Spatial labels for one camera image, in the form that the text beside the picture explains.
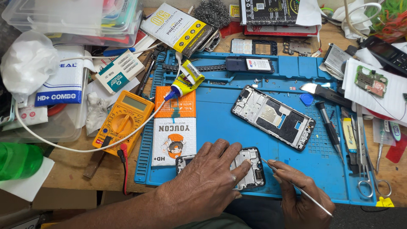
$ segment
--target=blue silicone repair mat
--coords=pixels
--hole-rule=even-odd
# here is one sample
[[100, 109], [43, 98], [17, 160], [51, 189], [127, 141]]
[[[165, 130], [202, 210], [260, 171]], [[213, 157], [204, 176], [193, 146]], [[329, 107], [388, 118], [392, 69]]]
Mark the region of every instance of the blue silicone repair mat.
[[[155, 95], [156, 86], [170, 85], [176, 73], [162, 70], [162, 63], [175, 64], [175, 52], [168, 51], [166, 55], [158, 56], [158, 66], [154, 73], [151, 96]], [[227, 56], [243, 54], [234, 53], [197, 53], [190, 59], [197, 59], [195, 66], [224, 64]], [[354, 205], [376, 205], [376, 196], [363, 197], [357, 189], [360, 181], [358, 174], [352, 174], [348, 166], [344, 166], [341, 158], [328, 139], [324, 121], [315, 102], [321, 100], [314, 96], [313, 104], [306, 107], [299, 96], [304, 91], [299, 87], [306, 83], [330, 83], [335, 89], [336, 79], [318, 69], [322, 58], [245, 55], [270, 58], [273, 62], [273, 74], [234, 73], [228, 71], [203, 72], [205, 81], [196, 90], [197, 99], [197, 147], [206, 141], [215, 142], [218, 138], [230, 143], [240, 142], [243, 147], [256, 146], [262, 158], [283, 161], [286, 164], [304, 172], [314, 179], [318, 187], [323, 189], [335, 203]], [[257, 89], [288, 106], [312, 117], [316, 126], [304, 151], [298, 152], [260, 129], [250, 125], [231, 113], [231, 108], [242, 88], [247, 84], [255, 84], [254, 80], [261, 80]], [[349, 160], [346, 153], [342, 128], [340, 124], [340, 107], [332, 103], [325, 103], [328, 115], [333, 116], [337, 134], [341, 137], [341, 148], [345, 160]], [[138, 156], [134, 181], [147, 185], [160, 185], [173, 179], [176, 175], [175, 166], [151, 167], [151, 149], [153, 140], [153, 120], [146, 124], [143, 132], [141, 149]], [[272, 176], [272, 170], [263, 163], [266, 185], [260, 188], [243, 191], [246, 195], [268, 196], [281, 198], [281, 190]]]

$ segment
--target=left hand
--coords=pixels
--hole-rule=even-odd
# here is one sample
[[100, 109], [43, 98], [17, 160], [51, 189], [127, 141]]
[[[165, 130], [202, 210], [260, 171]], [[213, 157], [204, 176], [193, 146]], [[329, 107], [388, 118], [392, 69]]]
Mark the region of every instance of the left hand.
[[230, 170], [230, 164], [242, 149], [240, 143], [218, 139], [206, 142], [195, 158], [176, 176], [156, 190], [157, 198], [165, 208], [184, 224], [219, 216], [240, 192], [232, 190], [242, 180], [251, 162], [247, 159]]

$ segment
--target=black screwdriver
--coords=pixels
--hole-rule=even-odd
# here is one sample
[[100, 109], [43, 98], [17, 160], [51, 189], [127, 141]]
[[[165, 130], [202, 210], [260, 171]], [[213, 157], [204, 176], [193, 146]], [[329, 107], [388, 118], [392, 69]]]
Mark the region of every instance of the black screwdriver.
[[330, 121], [328, 114], [326, 113], [324, 103], [325, 101], [320, 101], [315, 103], [315, 106], [321, 111], [322, 117], [324, 118], [324, 126], [326, 128], [326, 133], [328, 134], [329, 140], [335, 147], [336, 151], [338, 151], [339, 155], [341, 156], [342, 162], [345, 164], [344, 158], [342, 157], [341, 146], [339, 145], [339, 139], [336, 136], [335, 128], [333, 127], [333, 124]]

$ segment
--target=right hand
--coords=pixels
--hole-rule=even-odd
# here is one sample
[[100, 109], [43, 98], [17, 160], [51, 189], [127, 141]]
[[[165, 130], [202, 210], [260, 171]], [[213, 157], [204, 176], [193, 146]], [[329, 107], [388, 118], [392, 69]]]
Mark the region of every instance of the right hand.
[[297, 199], [295, 188], [291, 184], [292, 182], [302, 188], [332, 214], [335, 210], [335, 204], [322, 189], [315, 185], [314, 180], [281, 161], [268, 160], [267, 163], [277, 169], [276, 171], [273, 170], [273, 176], [281, 188], [281, 208], [284, 214], [285, 228], [329, 228], [332, 217], [307, 196], [302, 194], [301, 198]]

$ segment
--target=multimeter dial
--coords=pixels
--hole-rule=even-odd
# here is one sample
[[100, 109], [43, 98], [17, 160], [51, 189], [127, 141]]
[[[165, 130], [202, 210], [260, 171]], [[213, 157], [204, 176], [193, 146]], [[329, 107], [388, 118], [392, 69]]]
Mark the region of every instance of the multimeter dial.
[[128, 134], [133, 130], [133, 118], [128, 114], [120, 114], [113, 118], [112, 128], [118, 134]]

